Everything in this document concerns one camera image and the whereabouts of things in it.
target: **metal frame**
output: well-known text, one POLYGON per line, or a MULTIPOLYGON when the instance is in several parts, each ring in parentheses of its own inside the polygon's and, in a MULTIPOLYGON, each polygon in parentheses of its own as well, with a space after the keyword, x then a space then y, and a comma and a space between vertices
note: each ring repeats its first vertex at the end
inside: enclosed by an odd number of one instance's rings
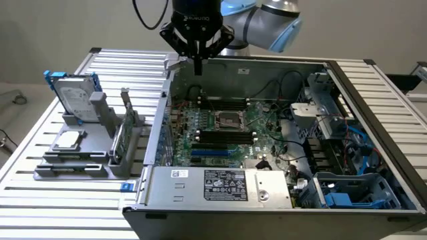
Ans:
MULTIPOLYGON (((139 140, 131 182, 140 178, 151 125, 155 122, 155 113, 151 109, 155 109, 159 104, 159 101, 154 99, 158 93, 160 94, 160 89, 154 87, 154 84, 163 82, 166 79, 166 76, 163 76, 166 57, 166 52, 103 49, 99 53, 88 54, 76 70, 76 74, 102 73, 102 84, 108 86, 106 88, 110 96, 108 103, 114 105, 116 113, 123 111, 116 107, 116 105, 123 105, 123 102, 116 100, 120 94, 115 94, 115 85, 120 83, 118 89, 122 85, 131 87, 132 103, 139 113, 146 115, 147 125, 139 140)), ((384 80, 378 77, 378 74, 372 73, 372 69, 363 60, 271 57, 295 62, 299 62, 298 59, 300 59, 310 63, 336 61, 386 130, 390 131, 390 124, 418 124, 418 120, 404 107, 400 107, 396 111, 396 107, 390 106, 391 103, 398 104, 400 102, 392 89, 386 87, 387 91, 378 92, 363 90, 372 85, 370 83, 384 84, 382 83, 384 80), (402 113, 404 110, 408 114, 398 114, 394 115, 395 118, 388 118, 394 112, 402 113)), ((139 238, 119 210, 123 206, 134 204, 138 196, 134 192, 119 192, 122 181, 35 182, 32 179, 35 163, 40 161, 38 157, 44 153, 46 145, 52 143, 54 134, 63 125, 62 114, 59 113, 63 110, 58 103, 58 99, 55 99, 12 157, 0 169, 0 239, 138 240, 139 238)), ((398 144, 408 141, 410 138, 402 138, 404 134, 411 135, 402 132, 390 133, 398 144)), ((407 155, 407 158, 418 173, 427 179, 427 172, 424 173, 426 168, 423 167, 427 162, 410 155, 407 155)), ((315 210, 307 216, 312 218, 320 212, 315 210)), ((364 214, 372 213, 371 210, 362 212, 364 214)), ((391 212, 384 211, 382 214, 382 216, 387 216, 391 212)))

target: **white wall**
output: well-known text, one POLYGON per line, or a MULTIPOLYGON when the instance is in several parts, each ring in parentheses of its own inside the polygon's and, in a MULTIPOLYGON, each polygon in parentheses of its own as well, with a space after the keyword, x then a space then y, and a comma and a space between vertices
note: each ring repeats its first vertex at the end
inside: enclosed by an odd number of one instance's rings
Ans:
MULTIPOLYGON (((151 25, 164 0, 138 2, 151 25)), ((427 60, 426 0, 299 2, 304 25, 283 55, 371 58, 388 73, 427 60)), ((0 0, 0 82, 43 83, 46 69, 74 72, 91 47, 171 50, 143 28, 131 0, 0 0)))

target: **gray floor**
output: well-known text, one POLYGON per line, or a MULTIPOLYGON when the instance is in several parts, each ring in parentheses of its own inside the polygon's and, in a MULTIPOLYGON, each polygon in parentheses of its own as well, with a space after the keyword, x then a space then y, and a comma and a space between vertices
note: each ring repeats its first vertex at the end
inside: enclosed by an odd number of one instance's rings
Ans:
MULTIPOLYGON (((47 84, 0 83, 0 94, 13 89, 20 89, 23 91, 28 103, 25 105, 16 105, 12 102, 0 103, 0 129, 3 129, 12 140, 20 144, 51 104, 55 93, 51 91, 47 84)), ((0 152, 0 167, 4 165, 8 158, 9 157, 0 152)))

